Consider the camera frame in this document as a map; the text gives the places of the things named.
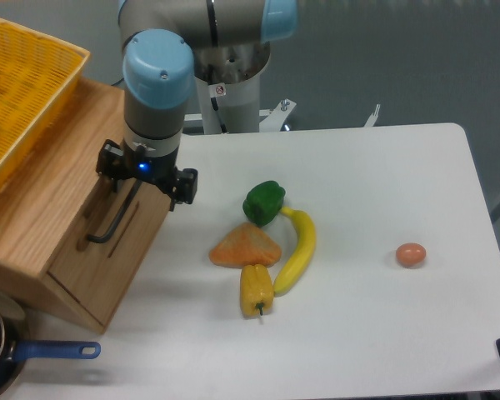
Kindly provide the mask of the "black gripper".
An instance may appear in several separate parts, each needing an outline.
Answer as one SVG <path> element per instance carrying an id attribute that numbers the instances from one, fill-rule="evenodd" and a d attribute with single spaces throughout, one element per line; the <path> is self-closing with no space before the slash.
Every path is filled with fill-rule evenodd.
<path id="1" fill-rule="evenodd" d="M 110 182 L 115 193 L 120 191 L 122 181 L 130 178 L 156 186 L 170 194 L 173 212 L 177 204 L 192 204 L 198 190 L 198 171 L 178 170 L 177 156 L 178 148 L 167 155 L 150 157 L 144 146 L 132 150 L 124 143 L 122 150 L 116 142 L 107 139 L 99 151 L 96 171 Z"/>

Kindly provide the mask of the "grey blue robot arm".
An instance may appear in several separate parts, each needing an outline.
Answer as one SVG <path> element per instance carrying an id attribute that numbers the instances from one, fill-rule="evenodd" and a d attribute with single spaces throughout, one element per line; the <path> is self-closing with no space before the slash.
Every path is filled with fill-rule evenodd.
<path id="1" fill-rule="evenodd" d="M 120 2 L 124 134 L 103 144 L 97 172 L 191 203 L 198 174 L 176 166 L 189 98 L 205 133 L 255 133 L 270 45 L 297 25 L 294 1 Z"/>

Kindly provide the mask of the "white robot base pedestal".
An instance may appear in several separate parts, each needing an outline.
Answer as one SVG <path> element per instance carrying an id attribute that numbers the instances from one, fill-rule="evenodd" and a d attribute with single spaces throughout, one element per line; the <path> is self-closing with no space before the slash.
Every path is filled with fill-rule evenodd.
<path id="1" fill-rule="evenodd" d="M 271 59 L 271 45 L 249 43 L 197 50 L 195 82 L 200 112 L 185 117 L 185 133 L 281 132 L 297 104 L 288 98 L 262 109 L 261 76 Z"/>

